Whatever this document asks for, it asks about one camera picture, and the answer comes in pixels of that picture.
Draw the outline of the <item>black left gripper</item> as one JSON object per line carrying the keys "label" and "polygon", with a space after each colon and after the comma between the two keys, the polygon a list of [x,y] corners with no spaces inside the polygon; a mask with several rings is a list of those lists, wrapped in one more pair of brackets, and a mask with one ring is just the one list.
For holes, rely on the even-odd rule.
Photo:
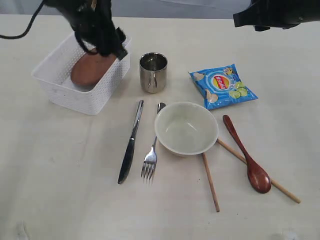
{"label": "black left gripper", "polygon": [[79,46],[89,55],[128,55],[125,34],[115,27],[110,0],[55,0],[56,8],[69,22]]}

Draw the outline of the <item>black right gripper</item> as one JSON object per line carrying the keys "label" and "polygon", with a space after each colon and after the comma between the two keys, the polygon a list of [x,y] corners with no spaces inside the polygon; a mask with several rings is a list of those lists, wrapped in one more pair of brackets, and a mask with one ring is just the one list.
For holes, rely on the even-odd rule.
{"label": "black right gripper", "polygon": [[318,0],[252,0],[250,6],[233,14],[234,26],[253,26],[257,32],[270,28],[289,29],[320,20]]}

